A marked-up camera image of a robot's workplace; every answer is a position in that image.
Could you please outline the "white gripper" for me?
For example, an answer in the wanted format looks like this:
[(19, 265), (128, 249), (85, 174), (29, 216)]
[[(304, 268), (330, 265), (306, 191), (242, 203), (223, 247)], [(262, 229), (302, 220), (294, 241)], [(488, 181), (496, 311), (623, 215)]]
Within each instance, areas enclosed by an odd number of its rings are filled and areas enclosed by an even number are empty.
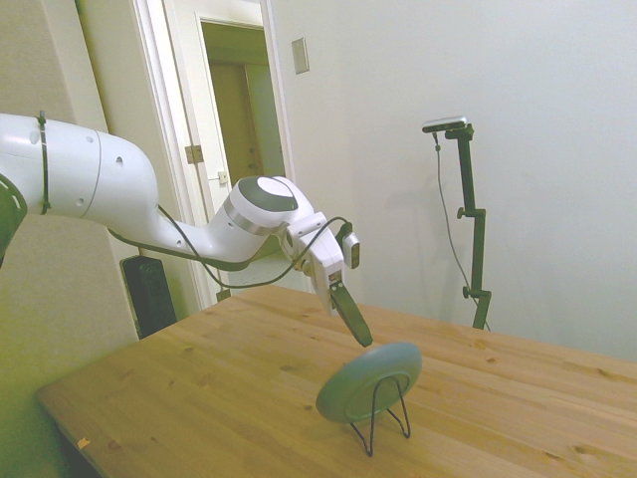
[(344, 283), (338, 282), (344, 259), (334, 235), (330, 230), (321, 234), (315, 231), (303, 236), (300, 242), (302, 251), (310, 247), (304, 258), (310, 261), (310, 277), (321, 304), (329, 315), (340, 315), (361, 346), (369, 347), (373, 343), (371, 331)]

